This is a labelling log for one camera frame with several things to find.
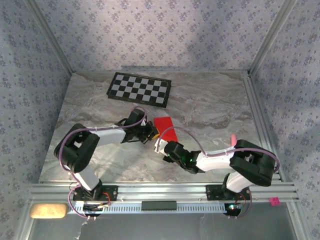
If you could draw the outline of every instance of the marble surface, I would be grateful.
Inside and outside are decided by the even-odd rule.
[[[246,91],[239,75],[212,72],[132,72],[172,80],[166,108],[143,105],[147,117],[171,116],[174,126],[191,131],[204,149],[229,147],[231,134],[259,144]],[[61,108],[40,181],[71,180],[54,157],[54,149],[75,123],[104,127],[127,118],[136,103],[108,99],[114,72],[74,73]],[[194,140],[177,130],[179,142],[199,150]],[[103,182],[221,182],[230,169],[190,174],[154,152],[155,140],[109,144],[96,148],[90,165]]]

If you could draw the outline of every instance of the checkerboard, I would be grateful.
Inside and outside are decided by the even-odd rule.
[[[107,91],[109,99],[165,108],[171,80],[116,72]]]

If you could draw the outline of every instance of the table surface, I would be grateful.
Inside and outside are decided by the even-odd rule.
[[[166,108],[143,105],[147,117],[170,116],[174,126],[191,131],[206,151],[224,149],[231,134],[259,145],[259,138],[243,81],[239,75],[212,72],[131,72],[172,80]],[[114,72],[74,73],[52,136],[40,181],[71,180],[61,169],[54,149],[70,128],[105,127],[127,118],[136,103],[108,99],[106,92]],[[199,150],[186,133],[178,141],[189,151]],[[222,182],[231,169],[190,174],[154,152],[155,140],[97,147],[90,165],[103,182]]]

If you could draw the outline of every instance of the black and white checkerboard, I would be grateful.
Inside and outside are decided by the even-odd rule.
[[[109,99],[165,108],[171,80],[116,72],[107,91]]]

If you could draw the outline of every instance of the floral wallpaper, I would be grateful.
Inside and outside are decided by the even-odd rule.
[[[254,81],[282,167],[320,239],[320,2],[298,0]]]
[[[0,1],[0,239],[37,183],[69,77],[23,1]]]
[[[75,71],[248,69],[282,2],[37,0]]]

